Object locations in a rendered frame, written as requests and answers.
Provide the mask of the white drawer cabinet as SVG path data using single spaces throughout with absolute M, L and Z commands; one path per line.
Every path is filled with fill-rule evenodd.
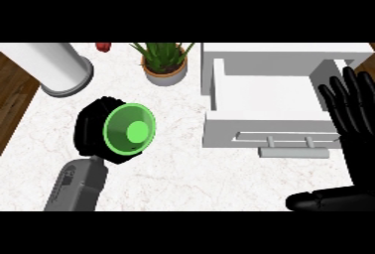
M 307 76 L 323 60 L 357 68 L 373 54 L 368 43 L 202 43 L 201 94 L 210 94 L 214 59 L 229 75 Z

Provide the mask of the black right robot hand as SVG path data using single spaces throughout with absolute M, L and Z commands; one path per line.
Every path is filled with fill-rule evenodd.
M 292 211 L 375 211 L 375 81 L 366 71 L 342 69 L 344 81 L 329 78 L 317 87 L 340 134 L 353 185 L 292 194 Z

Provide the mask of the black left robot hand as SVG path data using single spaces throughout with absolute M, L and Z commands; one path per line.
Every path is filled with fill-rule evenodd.
M 122 105 L 124 102 L 114 97 L 103 96 L 80 112 L 74 143 L 81 156 L 97 156 L 109 162 L 122 164 L 136 155 L 117 154 L 105 144 L 102 128 L 105 119 L 111 111 Z

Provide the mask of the green cup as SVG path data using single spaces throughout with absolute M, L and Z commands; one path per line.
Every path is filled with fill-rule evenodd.
M 103 121 L 102 137 L 109 150 L 121 156 L 142 152 L 155 135 L 155 117 L 137 103 L 120 105 Z

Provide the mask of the white open drawer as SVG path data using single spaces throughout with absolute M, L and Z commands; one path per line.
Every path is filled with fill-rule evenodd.
M 344 61 L 325 60 L 304 76 L 229 75 L 214 60 L 211 110 L 205 114 L 202 146 L 258 148 L 273 139 L 279 147 L 337 149 L 338 134 L 317 87 L 341 75 Z

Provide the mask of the potted green plant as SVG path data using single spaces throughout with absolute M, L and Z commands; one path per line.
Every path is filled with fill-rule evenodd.
M 187 73 L 187 53 L 195 44 L 183 49 L 179 43 L 131 43 L 130 46 L 140 52 L 140 66 L 146 79 L 158 86 L 177 84 Z

